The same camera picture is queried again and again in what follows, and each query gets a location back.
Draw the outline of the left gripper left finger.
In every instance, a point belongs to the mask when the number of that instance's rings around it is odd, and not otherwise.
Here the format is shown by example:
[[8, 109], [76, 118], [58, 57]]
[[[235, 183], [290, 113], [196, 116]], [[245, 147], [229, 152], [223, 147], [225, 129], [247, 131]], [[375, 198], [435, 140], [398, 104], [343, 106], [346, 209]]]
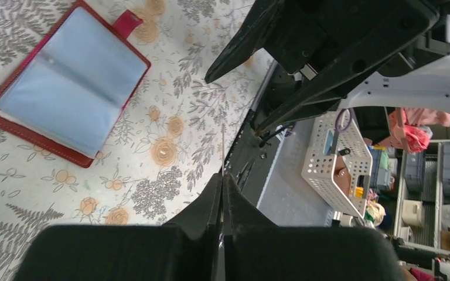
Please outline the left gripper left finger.
[[155, 225], [53, 225], [31, 243], [15, 280], [182, 280], [209, 275], [223, 176]]

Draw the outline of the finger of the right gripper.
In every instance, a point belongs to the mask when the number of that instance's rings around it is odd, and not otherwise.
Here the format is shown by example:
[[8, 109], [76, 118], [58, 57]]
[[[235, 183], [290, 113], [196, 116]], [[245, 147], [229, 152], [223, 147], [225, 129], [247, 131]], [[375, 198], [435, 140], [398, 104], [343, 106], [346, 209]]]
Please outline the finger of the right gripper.
[[316, 76], [255, 126], [255, 135], [263, 136], [278, 125], [317, 117], [334, 109], [343, 96], [334, 89], [343, 83], [334, 77]]
[[264, 48], [284, 8], [285, 1], [255, 1], [239, 30], [207, 70], [205, 82], [216, 81]]

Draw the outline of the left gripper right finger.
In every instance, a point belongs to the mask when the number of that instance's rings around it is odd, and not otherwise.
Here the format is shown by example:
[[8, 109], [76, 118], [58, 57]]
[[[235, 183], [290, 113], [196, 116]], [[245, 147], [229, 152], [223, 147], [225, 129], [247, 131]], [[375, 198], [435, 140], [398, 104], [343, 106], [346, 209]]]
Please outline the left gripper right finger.
[[222, 183], [226, 280], [405, 280], [381, 233], [355, 227], [281, 227]]

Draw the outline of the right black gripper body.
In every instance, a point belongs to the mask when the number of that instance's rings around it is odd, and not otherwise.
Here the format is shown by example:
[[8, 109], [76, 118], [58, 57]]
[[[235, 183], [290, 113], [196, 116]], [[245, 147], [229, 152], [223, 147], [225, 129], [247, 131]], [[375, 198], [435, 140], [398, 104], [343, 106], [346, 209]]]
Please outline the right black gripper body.
[[293, 70], [308, 64], [315, 77], [343, 80], [334, 89], [343, 99], [438, 19], [428, 1], [325, 1], [302, 19], [296, 36], [308, 50]]

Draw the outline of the red leather card holder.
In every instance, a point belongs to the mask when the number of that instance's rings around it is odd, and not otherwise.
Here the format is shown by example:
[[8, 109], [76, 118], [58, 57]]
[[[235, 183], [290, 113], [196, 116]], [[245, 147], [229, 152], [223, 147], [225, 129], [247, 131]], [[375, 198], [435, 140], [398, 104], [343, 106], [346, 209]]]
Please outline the red leather card holder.
[[76, 1], [0, 86], [0, 129], [90, 167], [151, 66], [128, 41], [142, 25]]

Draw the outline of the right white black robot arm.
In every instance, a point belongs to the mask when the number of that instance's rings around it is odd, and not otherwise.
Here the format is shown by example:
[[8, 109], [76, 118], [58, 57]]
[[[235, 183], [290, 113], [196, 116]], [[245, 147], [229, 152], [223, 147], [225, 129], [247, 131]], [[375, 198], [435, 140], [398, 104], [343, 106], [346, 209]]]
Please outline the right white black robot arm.
[[255, 1], [205, 81], [260, 49], [306, 81], [254, 125], [257, 136], [336, 109], [450, 113], [450, 1]]

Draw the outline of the white perforated basket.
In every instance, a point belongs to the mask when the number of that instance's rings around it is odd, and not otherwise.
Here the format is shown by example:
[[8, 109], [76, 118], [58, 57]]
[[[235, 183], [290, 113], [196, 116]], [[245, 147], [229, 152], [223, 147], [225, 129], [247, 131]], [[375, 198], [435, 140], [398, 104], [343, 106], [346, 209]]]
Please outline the white perforated basket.
[[347, 110], [314, 119], [302, 178], [335, 210], [363, 218], [373, 159]]

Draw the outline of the pink cloth in background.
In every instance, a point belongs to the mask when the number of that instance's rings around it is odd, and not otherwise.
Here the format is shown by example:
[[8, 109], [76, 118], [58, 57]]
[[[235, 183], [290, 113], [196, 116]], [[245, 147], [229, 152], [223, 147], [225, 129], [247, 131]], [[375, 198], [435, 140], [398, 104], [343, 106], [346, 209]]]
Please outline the pink cloth in background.
[[450, 113], [426, 108], [396, 108], [388, 115], [390, 136], [380, 142], [388, 148], [420, 153], [428, 148], [431, 125], [450, 127]]

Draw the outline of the grey metal shelf rack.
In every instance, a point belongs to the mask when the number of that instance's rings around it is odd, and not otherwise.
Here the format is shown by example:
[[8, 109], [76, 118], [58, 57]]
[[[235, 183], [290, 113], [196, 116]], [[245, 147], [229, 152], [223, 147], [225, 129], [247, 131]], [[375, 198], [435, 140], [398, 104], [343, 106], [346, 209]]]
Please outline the grey metal shelf rack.
[[391, 196], [390, 233], [416, 248], [450, 252], [450, 142], [403, 152]]

